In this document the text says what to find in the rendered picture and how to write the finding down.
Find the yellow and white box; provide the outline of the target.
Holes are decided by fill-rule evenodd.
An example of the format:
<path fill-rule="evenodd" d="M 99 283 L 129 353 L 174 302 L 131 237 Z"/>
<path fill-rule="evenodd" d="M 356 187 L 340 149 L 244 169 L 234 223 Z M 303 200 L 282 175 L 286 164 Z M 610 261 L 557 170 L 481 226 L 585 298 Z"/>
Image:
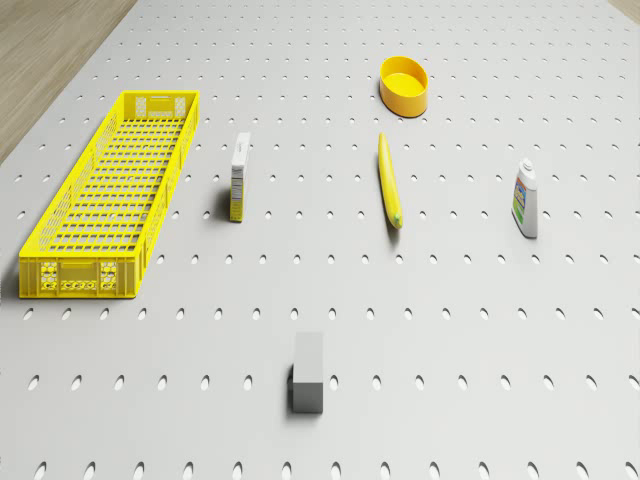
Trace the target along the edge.
<path fill-rule="evenodd" d="M 232 157 L 230 220 L 240 223 L 244 216 L 244 190 L 247 178 L 247 162 L 250 149 L 250 133 L 241 132 L 236 140 Z"/>

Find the small white bottle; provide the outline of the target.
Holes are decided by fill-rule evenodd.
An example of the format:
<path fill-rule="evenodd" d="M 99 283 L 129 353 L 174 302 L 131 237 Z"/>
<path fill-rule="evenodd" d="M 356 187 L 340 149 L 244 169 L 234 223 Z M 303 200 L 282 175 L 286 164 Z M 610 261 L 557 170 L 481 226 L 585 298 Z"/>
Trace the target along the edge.
<path fill-rule="evenodd" d="M 511 212 L 524 237 L 538 236 L 538 184 L 533 163 L 524 158 L 519 162 L 514 185 Z"/>

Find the banana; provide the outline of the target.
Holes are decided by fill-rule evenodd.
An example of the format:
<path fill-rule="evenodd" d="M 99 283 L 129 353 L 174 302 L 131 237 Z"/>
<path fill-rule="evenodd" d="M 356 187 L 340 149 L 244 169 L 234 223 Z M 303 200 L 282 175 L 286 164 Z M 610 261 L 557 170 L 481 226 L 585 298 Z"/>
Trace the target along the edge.
<path fill-rule="evenodd" d="M 403 226 L 402 207 L 390 148 L 384 133 L 380 133 L 378 137 L 378 167 L 387 219 L 394 228 L 401 229 Z"/>

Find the yellow bowl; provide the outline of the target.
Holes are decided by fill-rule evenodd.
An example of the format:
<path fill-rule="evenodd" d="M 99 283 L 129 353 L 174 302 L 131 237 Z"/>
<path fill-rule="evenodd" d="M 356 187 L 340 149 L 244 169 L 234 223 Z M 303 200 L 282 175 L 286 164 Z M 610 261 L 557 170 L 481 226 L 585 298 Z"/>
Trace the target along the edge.
<path fill-rule="evenodd" d="M 392 56 L 380 67 L 380 96 L 396 115 L 414 118 L 422 115 L 428 104 L 428 76 L 415 60 Z"/>

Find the grey cube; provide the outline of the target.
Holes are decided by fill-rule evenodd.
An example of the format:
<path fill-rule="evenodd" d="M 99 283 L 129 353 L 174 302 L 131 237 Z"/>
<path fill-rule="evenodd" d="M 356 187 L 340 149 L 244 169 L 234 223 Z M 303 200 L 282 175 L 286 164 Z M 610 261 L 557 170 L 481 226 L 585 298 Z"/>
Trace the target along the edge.
<path fill-rule="evenodd" d="M 298 332 L 292 379 L 292 410 L 295 413 L 323 412 L 323 378 L 323 334 Z"/>

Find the yellow basket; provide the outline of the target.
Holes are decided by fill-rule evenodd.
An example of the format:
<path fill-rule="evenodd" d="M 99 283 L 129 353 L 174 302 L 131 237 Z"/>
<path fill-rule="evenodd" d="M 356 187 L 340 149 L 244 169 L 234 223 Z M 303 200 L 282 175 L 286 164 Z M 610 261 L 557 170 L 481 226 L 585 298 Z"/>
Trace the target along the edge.
<path fill-rule="evenodd" d="M 122 92 L 20 250 L 20 297 L 135 297 L 198 123 L 196 90 Z"/>

